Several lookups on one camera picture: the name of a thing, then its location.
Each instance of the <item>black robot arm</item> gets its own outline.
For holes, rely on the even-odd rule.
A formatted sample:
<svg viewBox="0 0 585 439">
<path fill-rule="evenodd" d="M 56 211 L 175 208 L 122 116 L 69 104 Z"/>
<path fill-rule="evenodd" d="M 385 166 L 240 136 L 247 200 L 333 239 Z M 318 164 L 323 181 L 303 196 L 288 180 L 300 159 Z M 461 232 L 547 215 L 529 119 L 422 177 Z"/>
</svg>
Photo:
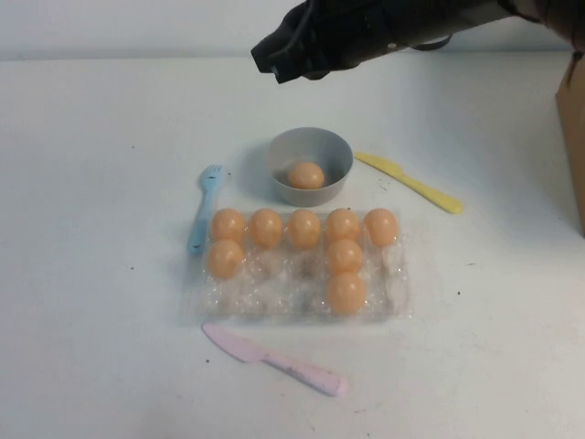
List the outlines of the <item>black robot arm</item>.
<svg viewBox="0 0 585 439">
<path fill-rule="evenodd" d="M 279 83 L 318 80 L 404 48 L 438 47 L 425 43 L 508 16 L 585 49 L 585 0 L 307 0 L 251 53 Z"/>
</svg>

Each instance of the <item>cardboard box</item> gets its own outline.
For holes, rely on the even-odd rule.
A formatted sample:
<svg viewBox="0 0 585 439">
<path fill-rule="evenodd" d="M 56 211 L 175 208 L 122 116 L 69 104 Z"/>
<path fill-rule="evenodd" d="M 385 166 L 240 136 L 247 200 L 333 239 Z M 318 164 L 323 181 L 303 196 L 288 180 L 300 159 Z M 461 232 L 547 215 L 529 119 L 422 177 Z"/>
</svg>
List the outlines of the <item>cardboard box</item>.
<svg viewBox="0 0 585 439">
<path fill-rule="evenodd" d="M 585 233 L 585 58 L 573 57 L 558 89 L 557 105 Z"/>
</svg>

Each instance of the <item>knife handle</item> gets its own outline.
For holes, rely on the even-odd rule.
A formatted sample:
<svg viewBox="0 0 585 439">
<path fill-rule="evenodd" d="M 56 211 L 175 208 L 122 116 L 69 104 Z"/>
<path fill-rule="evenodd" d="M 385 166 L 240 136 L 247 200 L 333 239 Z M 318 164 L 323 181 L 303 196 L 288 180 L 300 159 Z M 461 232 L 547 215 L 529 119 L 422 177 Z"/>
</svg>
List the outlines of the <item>knife handle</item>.
<svg viewBox="0 0 585 439">
<path fill-rule="evenodd" d="M 273 352 L 263 361 L 325 395 L 341 396 L 347 391 L 346 379 L 329 370 Z"/>
<path fill-rule="evenodd" d="M 419 180 L 416 180 L 406 174 L 395 178 L 404 186 L 410 187 L 412 190 L 421 194 L 435 206 L 438 206 L 449 213 L 456 214 L 463 211 L 463 204 L 457 198 L 443 194 L 440 192 L 440 190 L 429 187 Z"/>
</svg>

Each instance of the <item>white wall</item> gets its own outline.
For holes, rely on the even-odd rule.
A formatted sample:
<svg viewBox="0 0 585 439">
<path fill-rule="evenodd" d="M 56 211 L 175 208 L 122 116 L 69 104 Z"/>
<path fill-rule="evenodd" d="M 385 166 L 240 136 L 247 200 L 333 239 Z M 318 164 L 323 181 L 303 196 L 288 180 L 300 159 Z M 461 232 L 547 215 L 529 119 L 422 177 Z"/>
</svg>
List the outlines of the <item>white wall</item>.
<svg viewBox="0 0 585 439">
<path fill-rule="evenodd" d="M 301 0 L 2 0 L 0 59 L 246 54 Z M 546 29 L 509 19 L 450 49 L 557 49 Z"/>
</svg>

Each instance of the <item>pink knife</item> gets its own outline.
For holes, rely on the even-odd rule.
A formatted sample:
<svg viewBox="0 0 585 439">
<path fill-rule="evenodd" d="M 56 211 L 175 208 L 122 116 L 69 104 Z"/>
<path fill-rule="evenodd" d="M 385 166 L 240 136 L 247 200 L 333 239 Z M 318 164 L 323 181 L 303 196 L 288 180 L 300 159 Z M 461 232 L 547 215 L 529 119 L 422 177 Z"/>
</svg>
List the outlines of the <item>pink knife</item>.
<svg viewBox="0 0 585 439">
<path fill-rule="evenodd" d="M 213 323 L 206 323 L 202 327 L 211 341 L 244 363 L 263 361 L 325 395 L 341 396 L 347 391 L 346 379 L 336 373 L 270 352 Z"/>
</svg>

